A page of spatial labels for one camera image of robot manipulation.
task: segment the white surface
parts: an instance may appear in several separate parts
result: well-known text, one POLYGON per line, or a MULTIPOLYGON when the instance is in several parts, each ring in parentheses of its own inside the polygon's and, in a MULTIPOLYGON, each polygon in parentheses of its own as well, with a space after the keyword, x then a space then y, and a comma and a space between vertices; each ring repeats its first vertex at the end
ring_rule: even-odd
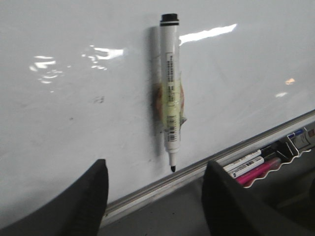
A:
POLYGON ((110 202, 171 173, 152 105, 170 12, 188 118, 177 169, 315 108, 313 0, 1 1, 0 227, 97 158, 110 202))

